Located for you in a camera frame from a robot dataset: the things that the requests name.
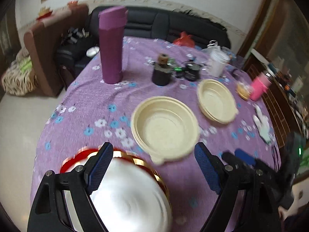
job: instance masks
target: thermos lid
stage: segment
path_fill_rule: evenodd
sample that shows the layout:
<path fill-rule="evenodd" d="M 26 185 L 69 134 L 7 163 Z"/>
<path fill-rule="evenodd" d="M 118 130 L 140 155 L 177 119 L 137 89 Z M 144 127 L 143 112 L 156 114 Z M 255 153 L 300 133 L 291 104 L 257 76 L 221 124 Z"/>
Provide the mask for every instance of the thermos lid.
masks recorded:
<path fill-rule="evenodd" d="M 144 170 L 112 159 L 92 202 L 109 232 L 168 232 L 171 207 L 157 182 Z"/>
<path fill-rule="evenodd" d="M 127 23 L 128 10 L 124 6 L 115 6 L 98 14 L 99 28 L 109 30 L 124 27 Z"/>

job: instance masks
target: bowl rim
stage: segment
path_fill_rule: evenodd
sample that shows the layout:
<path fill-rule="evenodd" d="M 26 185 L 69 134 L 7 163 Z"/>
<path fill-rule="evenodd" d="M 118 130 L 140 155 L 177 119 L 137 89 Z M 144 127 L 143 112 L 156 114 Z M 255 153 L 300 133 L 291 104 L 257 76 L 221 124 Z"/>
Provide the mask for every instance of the bowl rim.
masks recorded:
<path fill-rule="evenodd" d="M 230 98 L 232 99 L 232 101 L 233 101 L 233 103 L 234 103 L 234 104 L 233 104 L 233 106 L 234 106 L 234 114 L 231 115 L 230 118 L 228 118 L 228 119 L 226 119 L 226 120 L 217 118 L 216 116 L 214 116 L 213 114 L 211 114 L 211 112 L 209 112 L 209 111 L 207 110 L 206 107 L 204 107 L 204 105 L 203 105 L 202 102 L 201 102 L 201 98 L 202 98 L 203 86 L 204 86 L 206 83 L 215 83 L 215 84 L 217 84 L 217 85 L 223 87 L 223 89 L 228 93 L 228 95 L 230 96 Z M 202 80 L 202 81 L 197 85 L 197 98 L 198 98 L 198 102 L 199 102 L 199 104 L 200 104 L 200 107 L 202 107 L 203 110 L 204 110 L 209 116 L 211 116 L 215 121 L 217 121 L 217 122 L 219 122 L 219 123 L 221 123 L 221 124 L 228 124 L 228 123 L 232 122 L 232 121 L 235 119 L 235 117 L 236 117 L 236 115 L 237 115 L 237 113 L 238 113 L 238 109 L 237 109 L 237 107 L 236 107 L 236 101 L 235 101 L 235 98 L 234 98 L 233 94 L 230 92 L 230 90 L 229 90 L 224 84 L 222 84 L 221 82 L 219 82 L 219 81 L 217 81 L 217 80 L 214 80 L 214 79 L 204 79 L 204 80 Z"/>
<path fill-rule="evenodd" d="M 192 147 L 190 146 L 190 148 L 188 149 L 184 149 L 182 150 L 182 153 L 177 154 L 177 156 L 175 156 L 174 154 L 162 154 L 159 153 L 158 151 L 156 151 L 155 149 L 153 149 L 152 147 L 148 146 L 140 137 L 138 131 L 137 131 L 137 119 L 138 116 L 137 114 L 139 114 L 141 112 L 141 110 L 143 110 L 146 106 L 152 104 L 154 101 L 164 101 L 164 100 L 168 100 L 174 104 L 178 104 L 180 107 L 183 107 L 186 112 L 190 115 L 191 117 L 191 121 L 193 126 L 195 126 L 195 130 L 193 130 L 193 135 L 192 138 L 190 139 L 190 141 L 188 142 L 189 144 L 192 143 Z M 165 160 L 178 160 L 188 154 L 190 154 L 193 149 L 195 144 L 197 143 L 199 137 L 200 137 L 200 132 L 199 132 L 199 124 L 197 121 L 197 118 L 195 116 L 195 114 L 193 113 L 193 111 L 183 102 L 171 98 L 171 97 L 167 97 L 167 96 L 154 96 L 151 98 L 148 98 L 144 101 L 142 101 L 141 103 L 138 104 L 138 106 L 135 108 L 132 116 L 131 116 L 131 131 L 132 131 L 132 135 L 136 141 L 136 143 L 146 152 L 151 156 L 151 159 L 153 161 L 153 158 L 155 158 L 155 160 L 161 160 L 162 162 L 164 162 Z"/>

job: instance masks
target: brown armchair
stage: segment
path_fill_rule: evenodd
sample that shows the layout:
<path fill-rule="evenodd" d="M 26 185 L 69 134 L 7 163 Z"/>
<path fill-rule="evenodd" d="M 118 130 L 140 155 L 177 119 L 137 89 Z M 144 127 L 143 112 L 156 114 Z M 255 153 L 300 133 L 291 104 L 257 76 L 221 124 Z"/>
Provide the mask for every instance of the brown armchair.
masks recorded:
<path fill-rule="evenodd" d="M 62 35 L 70 27 L 84 27 L 88 11 L 87 4 L 66 8 L 38 21 L 24 35 L 25 47 L 29 51 L 40 88 L 47 96 L 56 97 L 63 87 L 54 62 Z"/>

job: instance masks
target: screw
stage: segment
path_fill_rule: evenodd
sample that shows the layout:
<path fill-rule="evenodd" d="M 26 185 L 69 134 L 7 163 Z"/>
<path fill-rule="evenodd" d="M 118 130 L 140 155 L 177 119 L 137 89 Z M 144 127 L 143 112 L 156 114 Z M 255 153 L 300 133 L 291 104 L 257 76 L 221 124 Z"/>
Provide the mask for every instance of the screw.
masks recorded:
<path fill-rule="evenodd" d="M 257 169 L 255 172 L 259 176 L 263 175 L 263 171 L 261 169 Z"/>
<path fill-rule="evenodd" d="M 233 170 L 233 167 L 232 167 L 231 165 L 226 165 L 224 168 L 225 168 L 225 170 L 228 171 L 228 172 L 230 172 L 230 171 Z"/>
<path fill-rule="evenodd" d="M 75 171 L 76 171 L 76 172 L 80 172 L 80 171 L 82 171 L 83 169 L 84 169 L 84 166 L 82 166 L 82 165 L 79 165 L 79 166 L 75 167 Z"/>
<path fill-rule="evenodd" d="M 45 173 L 46 176 L 51 176 L 52 174 L 53 174 L 52 170 L 48 170 L 48 171 Z"/>

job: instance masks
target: blue gripper pad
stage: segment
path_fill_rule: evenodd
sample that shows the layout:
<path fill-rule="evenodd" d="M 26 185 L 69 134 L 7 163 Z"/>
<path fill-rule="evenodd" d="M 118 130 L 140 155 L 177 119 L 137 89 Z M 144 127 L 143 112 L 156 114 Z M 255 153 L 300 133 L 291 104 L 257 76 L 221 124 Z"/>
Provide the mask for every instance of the blue gripper pad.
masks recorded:
<path fill-rule="evenodd" d="M 195 145 L 194 156 L 210 189 L 212 191 L 215 191 L 217 194 L 220 194 L 222 191 L 220 177 L 211 163 L 211 161 L 213 161 L 213 158 L 216 156 L 212 155 L 202 142 L 199 142 Z"/>
<path fill-rule="evenodd" d="M 248 165 L 255 166 L 256 164 L 255 158 L 250 156 L 240 148 L 236 149 L 234 154 L 237 158 L 241 159 L 243 162 L 246 162 Z"/>
<path fill-rule="evenodd" d="M 93 165 L 90 171 L 85 171 L 87 177 L 87 192 L 91 194 L 93 191 L 98 190 L 100 183 L 105 175 L 109 163 L 113 158 L 113 146 L 109 142 L 105 142 L 97 155 L 93 156 Z"/>

